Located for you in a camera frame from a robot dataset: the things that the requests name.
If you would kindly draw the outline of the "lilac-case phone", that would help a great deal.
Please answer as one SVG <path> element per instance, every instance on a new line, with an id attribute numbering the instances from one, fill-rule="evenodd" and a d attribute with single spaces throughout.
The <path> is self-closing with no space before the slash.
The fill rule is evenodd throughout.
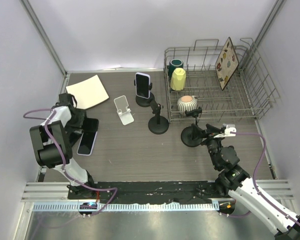
<path id="1" fill-rule="evenodd" d="M 94 149 L 97 132 L 84 132 L 79 142 L 77 154 L 82 156 L 90 156 Z"/>
<path id="2" fill-rule="evenodd" d="M 138 97 L 150 98 L 150 75 L 138 72 L 135 74 L 136 95 Z"/>

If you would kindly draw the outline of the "black round-base phone stand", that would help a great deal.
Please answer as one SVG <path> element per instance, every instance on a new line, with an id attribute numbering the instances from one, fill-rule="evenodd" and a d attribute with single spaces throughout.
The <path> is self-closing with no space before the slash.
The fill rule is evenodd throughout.
<path id="1" fill-rule="evenodd" d="M 164 134 L 169 128 L 168 120 L 161 116 L 161 105 L 155 100 L 150 101 L 150 107 L 154 116 L 148 122 L 148 128 L 153 134 Z"/>

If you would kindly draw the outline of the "black phone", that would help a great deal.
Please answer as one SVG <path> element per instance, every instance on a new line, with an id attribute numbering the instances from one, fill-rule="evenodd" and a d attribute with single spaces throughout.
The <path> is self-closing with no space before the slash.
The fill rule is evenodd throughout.
<path id="1" fill-rule="evenodd" d="M 82 124 L 82 131 L 85 133 L 95 133 L 98 131 L 99 120 L 96 118 L 86 118 Z"/>

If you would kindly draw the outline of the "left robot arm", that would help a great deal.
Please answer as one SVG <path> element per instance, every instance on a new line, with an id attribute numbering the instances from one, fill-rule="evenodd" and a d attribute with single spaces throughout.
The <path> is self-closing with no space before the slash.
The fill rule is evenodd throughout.
<path id="1" fill-rule="evenodd" d="M 68 181 L 68 189 L 89 200 L 96 195 L 96 186 L 89 172 L 73 158 L 73 145 L 87 130 L 85 110 L 77 108 L 75 96 L 69 93 L 59 95 L 59 101 L 51 108 L 31 110 L 23 115 L 49 112 L 43 123 L 29 130 L 35 159 L 39 166 L 61 173 Z"/>

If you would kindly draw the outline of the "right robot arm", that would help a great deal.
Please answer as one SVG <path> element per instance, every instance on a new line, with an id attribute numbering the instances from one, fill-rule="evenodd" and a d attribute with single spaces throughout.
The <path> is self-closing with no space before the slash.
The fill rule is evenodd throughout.
<path id="1" fill-rule="evenodd" d="M 192 125 L 195 138 L 206 146 L 213 168 L 219 171 L 215 190 L 220 197 L 232 197 L 260 219 L 278 240 L 300 240 L 300 214 L 289 210 L 264 191 L 253 176 L 239 166 L 233 146 L 223 147 L 222 140 L 237 135 L 234 125 L 201 129 Z"/>

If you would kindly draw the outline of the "white folding phone stand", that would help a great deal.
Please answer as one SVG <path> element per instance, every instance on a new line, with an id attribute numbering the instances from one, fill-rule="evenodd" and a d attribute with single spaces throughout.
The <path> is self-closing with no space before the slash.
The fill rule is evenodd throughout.
<path id="1" fill-rule="evenodd" d="M 116 112 L 124 126 L 134 122 L 131 109 L 129 108 L 129 103 L 125 95 L 115 98 L 114 104 Z"/>

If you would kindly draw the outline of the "striped white ceramic bowl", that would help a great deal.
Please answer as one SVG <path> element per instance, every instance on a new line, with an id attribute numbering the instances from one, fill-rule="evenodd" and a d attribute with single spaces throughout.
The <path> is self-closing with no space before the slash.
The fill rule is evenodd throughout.
<path id="1" fill-rule="evenodd" d="M 178 110 L 181 115 L 185 115 L 185 111 L 192 111 L 197 108 L 198 100 L 195 96 L 182 96 L 177 101 Z"/>

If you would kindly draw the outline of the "white square plate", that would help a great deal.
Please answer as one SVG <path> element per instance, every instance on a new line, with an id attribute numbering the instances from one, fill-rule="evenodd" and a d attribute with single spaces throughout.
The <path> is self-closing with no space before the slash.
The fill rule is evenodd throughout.
<path id="1" fill-rule="evenodd" d="M 66 91 L 77 101 L 78 109 L 89 109 L 109 99 L 109 95 L 98 75 L 66 87 Z"/>

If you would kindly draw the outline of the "yellow faceted cup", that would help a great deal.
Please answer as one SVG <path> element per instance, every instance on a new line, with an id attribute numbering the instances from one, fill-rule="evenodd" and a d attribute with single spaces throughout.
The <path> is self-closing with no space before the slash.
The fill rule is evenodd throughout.
<path id="1" fill-rule="evenodd" d="M 170 87 L 174 91 L 181 91 L 185 87 L 186 72 L 183 68 L 176 68 L 171 76 Z"/>

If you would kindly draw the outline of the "floral square plate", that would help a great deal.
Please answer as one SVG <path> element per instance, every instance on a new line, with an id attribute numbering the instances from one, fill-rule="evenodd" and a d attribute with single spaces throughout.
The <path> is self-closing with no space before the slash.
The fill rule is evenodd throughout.
<path id="1" fill-rule="evenodd" d="M 215 64 L 217 79 L 223 91 L 239 66 L 232 39 L 228 37 Z"/>

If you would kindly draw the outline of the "dark green mug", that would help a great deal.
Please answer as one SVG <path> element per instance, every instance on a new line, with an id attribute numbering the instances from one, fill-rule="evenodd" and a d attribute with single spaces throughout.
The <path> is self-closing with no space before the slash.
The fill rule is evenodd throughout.
<path id="1" fill-rule="evenodd" d="M 176 68 L 183 68 L 183 65 L 184 62 L 180 59 L 174 58 L 170 60 L 168 67 L 169 74 L 171 75 Z"/>

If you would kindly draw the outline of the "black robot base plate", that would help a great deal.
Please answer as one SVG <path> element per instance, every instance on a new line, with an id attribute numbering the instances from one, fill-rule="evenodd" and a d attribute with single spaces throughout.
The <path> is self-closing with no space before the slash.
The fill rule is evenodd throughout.
<path id="1" fill-rule="evenodd" d="M 228 195 L 213 181 L 99 181 L 98 189 L 105 189 L 102 192 L 92 192 L 82 186 L 68 188 L 68 199 L 88 200 L 99 199 L 102 204 L 112 197 L 114 191 L 110 188 L 117 188 L 118 191 L 111 201 L 113 204 L 151 204 L 161 205 L 169 203 L 185 204 L 205 204 L 212 199 L 227 198 Z"/>

